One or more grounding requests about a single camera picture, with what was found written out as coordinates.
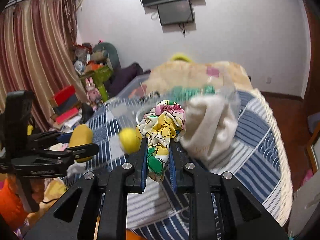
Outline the person's left hand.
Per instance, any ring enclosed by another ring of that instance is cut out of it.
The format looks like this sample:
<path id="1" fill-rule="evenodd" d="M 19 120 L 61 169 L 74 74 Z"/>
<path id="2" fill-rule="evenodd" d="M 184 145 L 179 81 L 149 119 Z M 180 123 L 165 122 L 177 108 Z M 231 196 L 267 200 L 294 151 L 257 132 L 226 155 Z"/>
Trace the person's left hand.
<path id="1" fill-rule="evenodd" d="M 18 195 L 18 185 L 14 174 L 7 174 L 7 181 L 11 191 Z M 29 179 L 31 184 L 32 198 L 40 204 L 44 199 L 44 179 Z"/>

